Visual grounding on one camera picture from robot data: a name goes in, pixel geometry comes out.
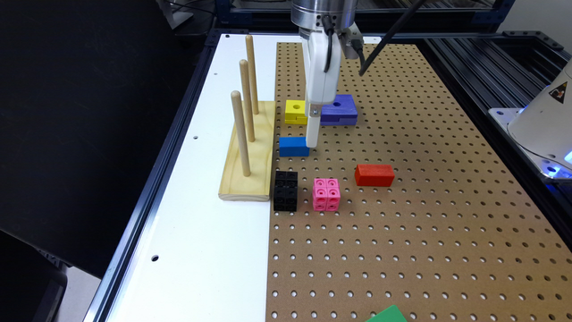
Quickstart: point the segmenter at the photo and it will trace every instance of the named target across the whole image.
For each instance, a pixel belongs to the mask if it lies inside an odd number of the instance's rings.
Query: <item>yellow block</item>
[[[287,124],[307,124],[307,117],[304,114],[305,106],[305,101],[287,100],[284,122]]]
[[[229,201],[268,201],[272,175],[274,117],[276,103],[258,101],[258,115],[254,115],[254,142],[248,142],[250,176],[242,175],[239,140],[236,127],[226,155],[218,198]]]

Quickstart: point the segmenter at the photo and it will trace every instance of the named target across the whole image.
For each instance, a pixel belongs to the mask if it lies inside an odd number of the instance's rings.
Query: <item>wooden base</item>
[[[258,102],[258,115],[254,115],[256,140],[248,143],[251,175],[242,175],[239,141],[236,127],[232,129],[229,152],[224,164],[218,197],[229,201],[268,201],[272,175],[272,150],[276,103]]]

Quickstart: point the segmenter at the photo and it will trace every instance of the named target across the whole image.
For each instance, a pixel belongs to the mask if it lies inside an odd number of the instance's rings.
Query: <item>pegboard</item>
[[[365,48],[366,55],[373,50]],[[304,99],[300,44],[278,45],[273,167],[299,174],[298,211],[271,212],[266,321],[366,321],[396,304],[408,321],[572,320],[572,254],[416,46],[390,45],[339,94],[356,126],[320,129],[309,157],[278,157],[287,99]],[[357,164],[392,165],[389,188]],[[312,209],[337,178],[336,212]]]

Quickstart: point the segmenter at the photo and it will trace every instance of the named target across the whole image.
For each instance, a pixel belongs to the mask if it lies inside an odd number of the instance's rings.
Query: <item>wooden peg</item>
[[[240,162],[242,163],[242,174],[250,176],[250,161],[248,160],[247,134],[244,129],[244,116],[242,115],[242,99],[240,92],[234,90],[231,93],[232,111],[234,112],[234,125],[236,135],[239,139]]]
[[[247,56],[250,93],[252,96],[252,113],[258,114],[257,66],[254,61],[254,42],[252,35],[247,35]]]
[[[244,109],[247,125],[248,141],[254,142],[254,116],[252,115],[252,101],[250,99],[250,84],[248,80],[248,62],[240,60],[240,78],[242,79],[242,95],[244,95]]]

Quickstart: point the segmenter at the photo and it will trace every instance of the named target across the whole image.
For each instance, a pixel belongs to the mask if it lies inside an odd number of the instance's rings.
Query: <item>black cable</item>
[[[417,0],[409,7],[407,11],[405,11],[405,13],[403,13],[403,15],[401,15],[397,22],[391,26],[390,30],[387,31],[385,36],[383,36],[382,41],[377,44],[377,47],[375,47],[371,55],[367,57],[366,63],[362,64],[361,69],[359,70],[359,76],[364,75],[364,73],[367,71],[367,68],[369,68],[369,65],[374,62],[375,58],[379,55],[379,53],[382,52],[385,45],[390,42],[391,38],[393,38],[393,36],[401,29],[401,27],[403,27],[403,25],[409,21],[409,19],[413,16],[417,9],[419,9],[419,7],[425,3],[425,1],[426,0]]]
[[[363,66],[366,63],[366,57],[364,56],[364,50],[363,49],[359,49],[356,50],[357,55],[359,56],[359,65]]]
[[[201,2],[201,1],[206,1],[206,0],[191,0],[188,1],[186,4],[184,5],[189,5],[189,4],[194,4],[195,2]],[[185,8],[184,5],[180,5],[177,9],[173,10],[172,13],[177,13],[178,11],[180,11],[182,8]]]
[[[333,35],[333,23],[332,17],[326,14],[322,17],[322,25],[324,26],[324,32],[328,36],[328,55],[325,59],[325,67],[324,72],[328,72],[330,70],[330,61],[332,60],[332,35]]]
[[[326,56],[324,72],[330,70],[330,61],[332,60],[332,35],[328,35],[328,56]]]
[[[366,58],[364,57],[364,44],[362,39],[352,39],[349,44],[356,51],[359,56],[359,65],[363,66],[366,63]]]
[[[186,5],[186,4],[177,4],[177,3],[174,3],[174,2],[172,2],[172,1],[167,1],[167,2],[168,2],[169,4],[174,4],[174,5],[178,5],[178,6],[180,6],[180,7],[185,7],[185,8],[189,8],[189,9],[193,9],[193,10],[199,10],[199,11],[202,11],[202,12],[204,12],[204,13],[210,13],[210,14],[216,16],[216,13],[213,13],[212,11],[208,11],[208,10],[201,9],[201,8],[197,8],[197,7],[192,7],[192,6],[189,6],[189,5]]]

